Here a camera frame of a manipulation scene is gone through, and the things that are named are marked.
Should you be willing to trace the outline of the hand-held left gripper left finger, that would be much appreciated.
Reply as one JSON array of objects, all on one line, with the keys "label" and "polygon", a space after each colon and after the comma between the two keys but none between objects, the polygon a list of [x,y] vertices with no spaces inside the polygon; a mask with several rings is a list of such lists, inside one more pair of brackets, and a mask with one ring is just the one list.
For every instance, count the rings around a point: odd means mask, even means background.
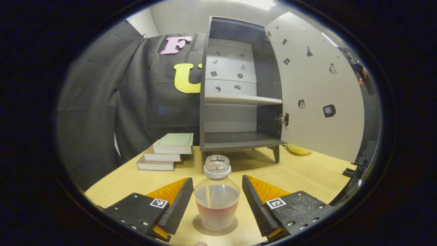
[{"label": "hand-held left gripper left finger", "polygon": [[103,210],[139,234],[169,242],[178,230],[193,191],[193,179],[187,177],[146,195],[131,193]]}]

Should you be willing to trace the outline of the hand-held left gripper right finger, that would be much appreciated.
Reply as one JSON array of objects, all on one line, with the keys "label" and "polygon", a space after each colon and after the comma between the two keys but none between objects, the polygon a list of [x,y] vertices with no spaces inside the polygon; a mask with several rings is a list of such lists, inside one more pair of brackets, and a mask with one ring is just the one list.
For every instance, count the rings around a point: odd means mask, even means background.
[{"label": "hand-held left gripper right finger", "polygon": [[290,193],[249,175],[242,176],[242,190],[267,241],[304,232],[335,211],[304,191]]}]

